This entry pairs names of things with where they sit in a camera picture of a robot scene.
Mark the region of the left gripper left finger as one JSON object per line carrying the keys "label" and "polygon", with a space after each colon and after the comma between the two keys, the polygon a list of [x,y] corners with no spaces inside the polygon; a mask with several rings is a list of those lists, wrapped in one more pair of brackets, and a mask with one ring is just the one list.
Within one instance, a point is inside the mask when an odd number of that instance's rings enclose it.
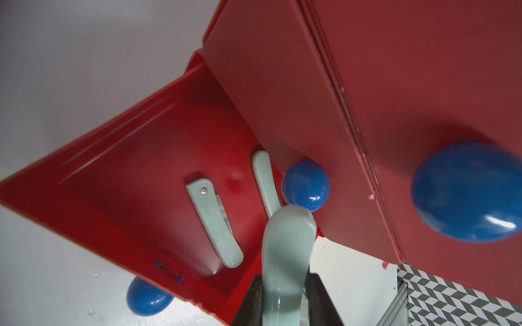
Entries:
{"label": "left gripper left finger", "polygon": [[247,290],[232,326],[262,326],[263,282],[260,274],[256,275]]}

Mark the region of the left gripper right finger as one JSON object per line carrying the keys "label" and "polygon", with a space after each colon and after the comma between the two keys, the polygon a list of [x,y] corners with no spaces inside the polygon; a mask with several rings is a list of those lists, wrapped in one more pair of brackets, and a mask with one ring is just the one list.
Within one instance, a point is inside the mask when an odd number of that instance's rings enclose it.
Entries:
{"label": "left gripper right finger", "polygon": [[318,274],[309,273],[305,282],[310,326],[343,326],[343,322]]}

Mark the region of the mint knife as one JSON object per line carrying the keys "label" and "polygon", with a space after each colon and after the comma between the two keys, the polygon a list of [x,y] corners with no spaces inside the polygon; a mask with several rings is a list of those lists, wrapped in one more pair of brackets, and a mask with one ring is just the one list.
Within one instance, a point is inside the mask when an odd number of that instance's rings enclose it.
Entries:
{"label": "mint knife", "polygon": [[263,325],[300,324],[316,236],[316,222],[302,206],[286,205],[269,219],[262,242]]}
{"label": "mint knife", "polygon": [[264,150],[257,151],[252,158],[252,167],[266,214],[270,219],[281,209],[281,202],[277,194],[269,154]]}
{"label": "mint knife", "polygon": [[244,259],[243,251],[235,240],[224,205],[213,183],[201,178],[186,185],[186,189],[222,264],[227,268],[239,267]]}

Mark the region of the red bottom drawer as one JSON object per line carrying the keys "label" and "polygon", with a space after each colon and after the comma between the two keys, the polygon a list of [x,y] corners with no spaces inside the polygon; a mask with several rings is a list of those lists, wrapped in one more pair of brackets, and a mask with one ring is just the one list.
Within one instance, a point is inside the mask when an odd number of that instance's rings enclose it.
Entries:
{"label": "red bottom drawer", "polygon": [[[229,325],[261,273],[260,143],[203,62],[1,182],[1,203]],[[218,257],[187,185],[209,179],[242,265]]]}

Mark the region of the red drawer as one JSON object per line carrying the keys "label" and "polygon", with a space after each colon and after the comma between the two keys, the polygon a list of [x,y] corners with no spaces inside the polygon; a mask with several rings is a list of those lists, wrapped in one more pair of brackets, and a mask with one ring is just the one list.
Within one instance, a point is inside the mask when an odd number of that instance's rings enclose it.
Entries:
{"label": "red drawer", "polygon": [[521,155],[520,1],[310,1],[405,261],[521,303],[521,236],[491,244],[429,228],[411,199],[421,163],[459,141]]}
{"label": "red drawer", "polygon": [[[203,62],[1,182],[1,203],[229,325],[261,273],[260,143]],[[209,179],[242,265],[218,257],[187,185]]]}
{"label": "red drawer", "polygon": [[392,264],[403,260],[301,1],[222,1],[203,41],[221,86],[281,171],[310,159],[330,178],[315,212],[326,238]]}

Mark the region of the red top drawer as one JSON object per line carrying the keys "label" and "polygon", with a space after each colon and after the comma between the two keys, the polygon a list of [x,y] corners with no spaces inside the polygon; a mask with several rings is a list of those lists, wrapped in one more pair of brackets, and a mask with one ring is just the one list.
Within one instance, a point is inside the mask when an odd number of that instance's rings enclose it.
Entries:
{"label": "red top drawer", "polygon": [[421,163],[459,141],[521,155],[520,1],[310,1],[405,261],[521,303],[521,236],[491,244],[429,228],[411,199]]}

